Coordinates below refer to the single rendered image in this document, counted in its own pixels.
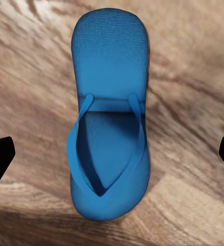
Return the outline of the sandal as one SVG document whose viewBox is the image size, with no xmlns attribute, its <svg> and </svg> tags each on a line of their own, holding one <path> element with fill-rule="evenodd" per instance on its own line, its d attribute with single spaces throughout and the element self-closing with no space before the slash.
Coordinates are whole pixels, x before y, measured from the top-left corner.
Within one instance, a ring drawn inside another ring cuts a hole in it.
<svg viewBox="0 0 224 246">
<path fill-rule="evenodd" d="M 133 13 L 84 13 L 71 41 L 78 120 L 67 143 L 75 209 L 92 221 L 128 214 L 150 180 L 148 37 Z"/>
</svg>

